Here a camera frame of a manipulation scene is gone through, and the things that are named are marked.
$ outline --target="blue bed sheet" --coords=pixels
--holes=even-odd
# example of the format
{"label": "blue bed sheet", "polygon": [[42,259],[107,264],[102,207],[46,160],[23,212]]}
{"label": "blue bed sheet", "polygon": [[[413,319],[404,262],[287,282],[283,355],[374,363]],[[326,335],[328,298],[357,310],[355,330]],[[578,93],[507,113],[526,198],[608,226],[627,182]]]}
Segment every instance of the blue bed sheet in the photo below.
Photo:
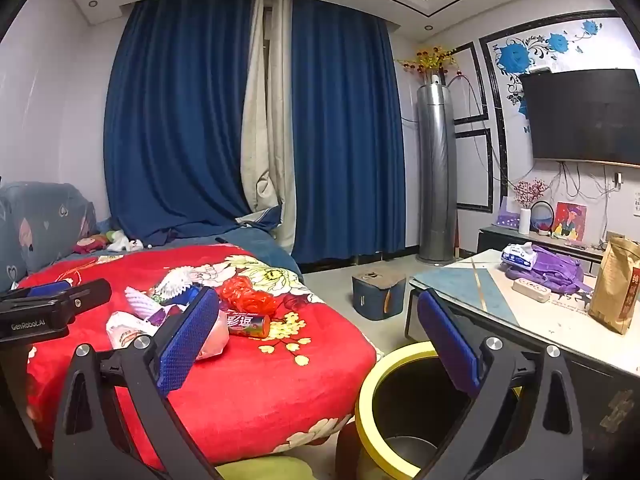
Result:
{"label": "blue bed sheet", "polygon": [[[295,272],[300,277],[301,281],[303,279],[302,272],[300,272],[298,264],[291,255],[281,248],[270,234],[254,227],[239,227],[238,229],[233,229],[221,235],[203,236],[199,238],[176,238],[163,246],[152,247],[151,249],[144,250],[164,251],[176,247],[187,247],[190,245],[215,245],[219,243],[229,243],[242,247],[245,251],[249,251],[268,266],[289,269],[292,272]],[[95,251],[94,253],[91,253],[91,256],[102,256],[104,254],[129,253],[114,253],[113,251],[104,250]],[[61,261],[78,260],[86,257],[87,254],[70,254],[66,258],[62,258]]]}

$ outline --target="blue flower wall decal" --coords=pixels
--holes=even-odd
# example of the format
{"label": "blue flower wall decal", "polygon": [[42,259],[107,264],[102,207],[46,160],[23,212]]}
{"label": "blue flower wall decal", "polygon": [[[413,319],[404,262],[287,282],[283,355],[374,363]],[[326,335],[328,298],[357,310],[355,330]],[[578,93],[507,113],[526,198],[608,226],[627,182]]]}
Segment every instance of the blue flower wall decal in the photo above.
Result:
{"label": "blue flower wall decal", "polygon": [[548,40],[546,40],[551,47],[551,50],[560,52],[561,54],[569,50],[569,42],[562,34],[551,34]]}
{"label": "blue flower wall decal", "polygon": [[[509,38],[504,46],[494,44],[495,65],[500,72],[509,79],[507,99],[515,107],[518,113],[527,117],[527,104],[524,101],[522,83],[518,77],[524,74],[531,65],[536,64],[536,58],[545,59],[548,57],[553,61],[558,60],[558,55],[569,52],[572,43],[588,40],[602,30],[602,23],[593,20],[582,22],[580,35],[570,35],[566,30],[560,33],[552,32],[549,37],[529,36],[528,38]],[[575,51],[582,54],[580,46],[575,45]]]}
{"label": "blue flower wall decal", "polygon": [[533,64],[529,59],[529,51],[519,43],[502,47],[498,63],[511,74],[524,74],[527,68]]}
{"label": "blue flower wall decal", "polygon": [[582,24],[582,28],[587,34],[590,34],[591,36],[595,36],[600,30],[600,28],[598,27],[598,24],[593,20],[587,20],[586,22],[584,22]]}

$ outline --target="floor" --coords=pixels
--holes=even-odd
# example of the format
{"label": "floor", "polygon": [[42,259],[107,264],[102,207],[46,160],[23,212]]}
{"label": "floor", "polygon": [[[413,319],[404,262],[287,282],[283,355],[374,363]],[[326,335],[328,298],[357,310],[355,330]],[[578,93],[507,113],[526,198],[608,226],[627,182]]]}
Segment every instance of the floor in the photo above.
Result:
{"label": "floor", "polygon": [[[376,262],[305,274],[305,285],[322,298],[327,305],[337,310],[362,330],[374,345],[384,353],[389,353],[409,344],[409,341],[404,338],[404,313],[409,299],[408,286],[404,292],[404,311],[398,316],[393,316],[383,321],[370,321],[360,316],[351,306],[351,277],[364,270],[379,267],[401,272],[409,278],[417,272],[427,270],[432,266],[419,262],[413,255],[404,256],[388,262]],[[334,434],[322,446],[301,446],[288,451],[286,454],[307,462],[318,480],[334,480],[336,440],[337,435]]]}

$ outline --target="metal screw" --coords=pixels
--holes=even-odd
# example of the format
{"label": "metal screw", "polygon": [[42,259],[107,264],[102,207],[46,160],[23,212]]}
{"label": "metal screw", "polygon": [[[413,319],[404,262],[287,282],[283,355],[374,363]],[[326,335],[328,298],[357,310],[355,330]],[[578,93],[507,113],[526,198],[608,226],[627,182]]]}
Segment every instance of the metal screw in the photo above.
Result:
{"label": "metal screw", "polygon": [[546,347],[546,353],[551,357],[558,357],[560,355],[560,349],[556,345],[549,345]]}
{"label": "metal screw", "polygon": [[497,337],[490,337],[486,340],[486,345],[491,350],[499,350],[500,348],[502,348],[502,341],[500,341]]}
{"label": "metal screw", "polygon": [[133,346],[135,346],[139,350],[148,347],[150,344],[151,338],[148,335],[141,335],[133,342]]}
{"label": "metal screw", "polygon": [[80,345],[78,348],[76,348],[76,355],[78,357],[84,357],[89,353],[90,349],[91,348],[89,345]]}

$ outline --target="blue storage stool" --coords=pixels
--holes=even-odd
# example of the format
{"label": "blue storage stool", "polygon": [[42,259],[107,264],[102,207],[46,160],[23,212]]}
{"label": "blue storage stool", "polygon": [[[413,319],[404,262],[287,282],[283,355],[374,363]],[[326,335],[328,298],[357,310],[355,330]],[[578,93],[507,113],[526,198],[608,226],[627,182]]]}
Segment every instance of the blue storage stool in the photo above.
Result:
{"label": "blue storage stool", "polygon": [[380,321],[404,307],[406,276],[387,269],[369,269],[352,277],[353,307],[361,316]]}

